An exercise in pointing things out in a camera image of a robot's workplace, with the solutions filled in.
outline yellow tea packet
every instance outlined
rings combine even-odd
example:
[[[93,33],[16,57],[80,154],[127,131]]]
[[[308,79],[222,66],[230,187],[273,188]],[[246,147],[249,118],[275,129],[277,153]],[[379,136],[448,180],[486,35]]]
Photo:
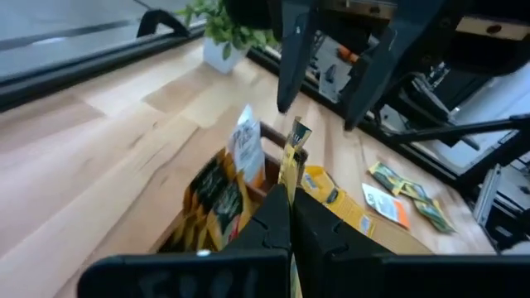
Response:
[[[364,211],[363,207],[355,203],[344,190],[339,190],[335,201],[329,204],[324,203],[324,206],[352,228],[369,238],[372,237],[375,229],[372,217]]]
[[[423,203],[432,204],[432,200],[427,197],[423,186],[414,181],[403,179],[401,193],[408,196],[409,198],[420,200]]]
[[[331,202],[336,197],[335,182],[328,176],[322,166],[306,166],[301,178],[301,186],[311,197],[317,201]]]
[[[441,210],[440,203],[433,199],[430,204],[414,200],[417,210],[429,219],[431,224],[442,233],[452,233],[455,231],[451,222]]]
[[[389,190],[393,195],[399,195],[404,181],[396,172],[378,161],[375,165],[370,167],[370,174],[377,180],[384,188]]]
[[[299,152],[311,135],[311,130],[300,123],[301,117],[295,117],[291,132],[283,147],[282,164],[278,175],[278,183],[286,186],[289,203],[295,199],[296,183],[298,181],[298,164],[295,161],[295,153]]]

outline black metal bar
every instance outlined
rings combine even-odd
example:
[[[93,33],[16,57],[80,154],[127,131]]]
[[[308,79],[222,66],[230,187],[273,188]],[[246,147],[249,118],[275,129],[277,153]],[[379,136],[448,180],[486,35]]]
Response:
[[[143,14],[136,37],[148,36],[157,32],[158,25],[163,24],[178,36],[189,36],[190,33],[173,15],[161,9],[151,10]]]
[[[486,176],[489,169],[496,164],[506,166],[513,160],[528,152],[530,149],[529,132],[519,131],[515,136],[509,138],[500,147],[488,152],[478,163],[472,165],[464,174],[458,178],[458,184],[469,187],[479,184]]]
[[[500,182],[500,166],[496,165],[493,169],[489,170],[488,175],[484,179],[482,188],[480,189],[479,198],[473,209],[473,217],[480,226],[485,228],[486,222],[488,221],[489,212],[497,196]]]
[[[439,61],[469,4],[467,0],[400,2],[358,89],[349,95],[344,129],[357,126],[392,81]]]
[[[270,71],[271,73],[278,75],[279,69],[278,69],[278,59],[276,56],[271,55],[267,53],[266,51],[259,50],[257,48],[252,48],[247,54],[247,57],[257,63],[258,65],[262,66],[264,69]],[[328,108],[333,113],[339,115],[340,117],[344,118],[345,116],[345,109],[341,105],[341,103],[332,103],[329,99],[327,99],[324,95],[320,94],[318,92],[318,86],[311,82],[308,79],[304,79],[302,86],[301,86],[301,92],[315,100],[317,103],[321,104],[322,106]],[[416,148],[415,146],[407,143],[398,143],[392,140],[392,138],[387,135],[385,132],[381,131],[379,128],[375,127],[372,122],[371,118],[365,117],[364,120],[357,126],[360,130],[367,133],[371,137],[377,139],[379,142],[384,144],[385,146],[389,147],[390,149],[394,150],[398,154],[402,155],[403,157],[407,158],[409,161],[413,162],[416,166],[419,166],[424,171],[430,173],[431,175],[435,176],[438,180],[445,183],[446,185],[454,188],[455,190],[458,190],[464,198],[469,198],[471,201],[475,201],[478,194],[479,189],[475,188],[474,185],[467,185],[466,183],[460,183],[460,177],[455,172],[455,170],[449,168],[448,166],[442,164],[437,159],[433,158],[432,156],[429,156],[425,152],[423,152],[421,149]],[[506,200],[508,200],[511,204],[518,207],[518,210],[512,210],[509,214],[513,214],[516,211],[520,211],[521,207],[517,205],[513,200],[508,198],[505,194],[502,192],[498,192],[498,195]],[[501,209],[502,212],[508,212],[507,210],[511,210],[506,205],[495,202],[494,207],[496,209]]]
[[[427,112],[423,107],[421,107],[419,104],[415,103],[413,100],[411,100],[404,92],[398,95],[398,98],[396,97],[390,97],[390,96],[384,96],[386,104],[388,104],[391,108],[398,111],[401,115],[405,116],[405,118],[412,120],[413,122],[418,121],[420,123],[423,123],[427,127],[454,127],[455,125],[452,123],[451,120],[447,120],[447,122],[442,121],[438,118],[436,118],[434,115],[431,115],[429,112]],[[478,143],[476,143],[472,138],[470,137],[441,137],[441,142],[444,142],[447,146],[453,147],[458,141],[463,141],[465,144],[469,145],[476,151],[480,150],[480,146]]]
[[[130,45],[101,51],[75,60],[35,70],[0,82],[0,112],[40,99],[74,84],[124,67],[199,38],[204,26],[190,30],[190,36],[167,34],[138,40]]]
[[[502,130],[516,129],[518,124],[510,119],[472,123],[459,126],[436,127],[422,130],[411,130],[400,132],[392,136],[396,142],[420,142],[437,140],[444,137],[463,137],[470,134],[483,132],[497,132]]]
[[[140,4],[140,5],[142,5],[142,6],[145,7],[146,9],[149,9],[149,10],[152,9],[152,7],[150,7],[149,5],[147,5],[147,4],[146,4],[144,1],[142,1],[142,0],[133,0],[133,1],[136,2],[136,3],[138,3],[138,4]]]
[[[365,267],[359,260],[394,255],[349,226],[303,190],[296,191],[291,209],[291,241],[305,298],[349,296],[351,284],[347,282],[348,278],[341,278],[366,278],[356,279],[359,284],[370,279],[369,274],[352,273],[352,270],[365,273],[362,269]],[[356,294],[376,297],[378,295],[373,293],[374,290],[374,287],[366,286]]]
[[[101,31],[112,30],[112,29],[117,29],[117,28],[123,28],[126,26],[137,25],[139,22],[140,22],[139,18],[132,19],[132,20],[121,20],[121,21],[109,22],[109,23],[99,24],[99,25],[84,26],[84,27],[75,28],[75,29],[66,29],[66,30],[47,32],[44,34],[39,34],[39,35],[34,35],[34,36],[16,37],[16,38],[0,41],[0,50],[16,49],[16,48],[23,47],[23,46],[29,46],[38,41],[45,41],[45,40],[49,40],[52,38],[76,37],[76,36],[82,36],[85,34],[97,33]]]
[[[282,58],[277,91],[278,111],[285,113],[306,77],[315,43],[316,0],[282,1]]]

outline metal frame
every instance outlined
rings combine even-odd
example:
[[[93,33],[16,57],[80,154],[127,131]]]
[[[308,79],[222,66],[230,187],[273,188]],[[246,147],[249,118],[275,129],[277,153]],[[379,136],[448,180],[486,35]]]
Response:
[[[493,120],[481,123],[462,124],[454,127],[435,127],[419,131],[411,130],[397,132],[393,138],[399,142],[420,142],[437,140],[443,137],[463,137],[470,134],[484,132],[498,132],[510,129],[526,129],[530,125],[529,115],[512,116],[507,119]]]
[[[528,152],[529,138],[529,132],[518,131],[499,147],[485,152],[484,158],[471,165],[467,171],[460,175],[461,183],[467,185],[477,184],[485,178],[489,169],[495,164],[500,164],[501,166],[509,165],[512,161]]]
[[[399,9],[395,1],[364,1],[364,0],[332,0],[325,1],[327,9],[340,12],[354,13],[360,16],[377,17],[379,19],[391,20]],[[499,27],[498,31],[491,31],[491,27]],[[458,32],[471,33],[499,39],[520,41],[530,33],[530,28],[525,24],[503,22],[502,20],[482,18],[479,14],[464,16],[456,27]]]
[[[488,175],[486,175],[486,179],[484,179],[484,183],[482,184],[477,204],[473,209],[473,217],[475,217],[477,223],[483,228],[486,226],[489,212],[491,211],[491,207],[497,194],[497,189],[499,188],[500,176],[501,172],[499,164],[488,171]]]
[[[247,57],[258,65],[265,68],[266,70],[274,73],[275,75],[278,75],[279,57],[277,55],[274,55],[273,53],[270,53],[266,50],[252,48],[248,52]],[[342,103],[332,103],[328,98],[319,93],[317,84],[311,81],[310,79],[304,79],[301,85],[301,92],[315,100],[317,103],[320,103],[332,112],[341,116],[342,118],[345,117],[345,109],[342,107]],[[373,124],[373,119],[368,114],[364,116],[363,121],[361,121],[357,127],[363,132],[370,135],[371,137],[374,137],[375,139],[380,141],[385,146],[393,149],[395,152],[412,161],[424,171],[435,176],[441,182],[447,184],[455,190],[458,190],[466,200],[471,202],[477,200],[480,191],[478,184],[484,179],[486,172],[489,169],[493,168],[496,163],[498,163],[490,163],[487,161],[485,163],[479,162],[477,164],[479,165],[479,167],[477,167],[476,170],[479,171],[484,168],[484,175],[479,177],[478,181],[475,184],[477,185],[476,187],[469,187],[469,180],[465,178],[465,175],[457,173],[450,167],[444,165],[434,157],[422,151],[422,149],[414,146],[414,144],[400,142],[393,136],[382,131],[376,125]],[[513,150],[514,146],[511,146],[510,148],[506,147],[506,150],[508,149]],[[496,160],[496,157],[491,156],[490,159]],[[502,193],[497,193],[497,195],[498,197],[507,200],[510,205],[506,205],[499,201],[496,201],[494,204],[495,208],[500,207],[504,212],[509,212],[510,217],[516,217],[517,214],[523,211],[523,208],[521,206],[519,206],[516,202],[508,198],[506,195]]]
[[[341,100],[349,102],[344,129],[356,127],[382,100],[386,90],[398,84],[404,75],[429,70],[433,61],[441,60],[454,35],[457,20],[469,3],[468,0],[436,0],[399,4],[379,38],[371,61],[358,78],[359,85],[341,94]]]

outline wooden table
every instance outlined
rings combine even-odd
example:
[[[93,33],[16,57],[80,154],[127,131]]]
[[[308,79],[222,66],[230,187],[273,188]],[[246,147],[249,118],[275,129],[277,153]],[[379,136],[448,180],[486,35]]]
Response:
[[[361,183],[383,161],[424,185],[457,232],[438,233],[405,199],[412,228],[379,233],[397,253],[493,253],[456,191],[300,94],[287,115],[277,78],[249,60],[221,75],[201,41],[169,50],[0,114],[0,291],[73,297],[80,272],[115,253],[154,252],[195,173],[227,142],[246,103],[287,132],[295,115],[313,130],[307,164],[323,165],[361,205]],[[265,144],[279,156],[280,149]],[[425,249],[400,247],[400,237]]]

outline orange component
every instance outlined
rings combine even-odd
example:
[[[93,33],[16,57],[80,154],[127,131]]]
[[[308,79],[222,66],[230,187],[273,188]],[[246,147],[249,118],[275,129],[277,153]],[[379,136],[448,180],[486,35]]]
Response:
[[[345,46],[339,45],[337,48],[337,56],[341,58],[343,61],[349,62],[349,63],[355,63],[357,62],[357,59],[359,58],[358,55],[355,53],[352,53],[348,48]]]

